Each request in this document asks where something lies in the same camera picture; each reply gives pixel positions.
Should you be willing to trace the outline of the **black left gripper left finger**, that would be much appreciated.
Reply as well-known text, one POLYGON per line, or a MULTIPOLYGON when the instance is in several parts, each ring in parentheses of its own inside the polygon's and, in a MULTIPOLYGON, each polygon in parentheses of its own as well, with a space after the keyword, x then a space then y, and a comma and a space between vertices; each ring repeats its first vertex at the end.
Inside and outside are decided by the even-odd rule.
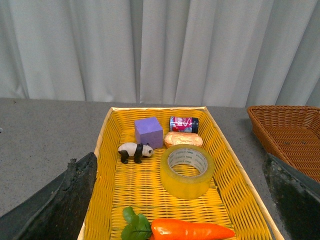
POLYGON ((0 218, 2 240, 76 240, 92 197, 97 157, 71 159, 67 169, 0 218))

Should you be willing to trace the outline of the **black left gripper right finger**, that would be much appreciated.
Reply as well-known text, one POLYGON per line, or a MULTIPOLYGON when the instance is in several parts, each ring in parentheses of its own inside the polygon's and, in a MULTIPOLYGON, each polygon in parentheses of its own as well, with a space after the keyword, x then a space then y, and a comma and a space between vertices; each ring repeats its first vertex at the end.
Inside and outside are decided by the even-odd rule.
POLYGON ((268 153, 263 173, 284 228, 293 240, 320 238, 320 184, 268 153))

